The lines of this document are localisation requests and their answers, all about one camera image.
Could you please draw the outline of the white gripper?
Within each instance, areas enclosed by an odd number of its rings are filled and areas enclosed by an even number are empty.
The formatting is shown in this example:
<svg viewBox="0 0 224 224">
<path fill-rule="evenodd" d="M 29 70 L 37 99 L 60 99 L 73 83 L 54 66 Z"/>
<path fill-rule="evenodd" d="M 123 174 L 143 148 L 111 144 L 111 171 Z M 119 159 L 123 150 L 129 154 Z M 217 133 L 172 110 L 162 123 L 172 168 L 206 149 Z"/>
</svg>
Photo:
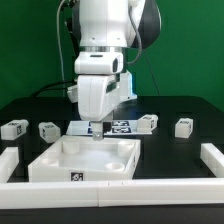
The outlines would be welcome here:
<svg viewBox="0 0 224 224">
<path fill-rule="evenodd" d="M 93 139 L 100 141 L 111 131 L 111 122 L 101 121 L 119 104 L 116 75 L 123 70 L 121 51 L 81 51 L 75 61 L 78 75 L 78 111 L 82 120 L 94 121 Z"/>
</svg>

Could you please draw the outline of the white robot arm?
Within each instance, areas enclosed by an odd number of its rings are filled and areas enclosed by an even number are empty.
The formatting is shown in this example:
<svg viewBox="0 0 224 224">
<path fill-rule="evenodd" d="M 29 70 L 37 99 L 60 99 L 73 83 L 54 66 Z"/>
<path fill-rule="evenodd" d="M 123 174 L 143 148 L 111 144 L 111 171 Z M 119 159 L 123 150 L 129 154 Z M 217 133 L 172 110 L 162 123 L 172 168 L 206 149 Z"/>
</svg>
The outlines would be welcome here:
<svg viewBox="0 0 224 224">
<path fill-rule="evenodd" d="M 95 140 L 103 138 L 103 123 L 111 119 L 114 109 L 136 97 L 126 50 L 149 47 L 160 31 L 156 0 L 79 0 L 73 7 L 78 79 L 67 94 L 78 104 L 80 118 L 91 124 Z"/>
</svg>

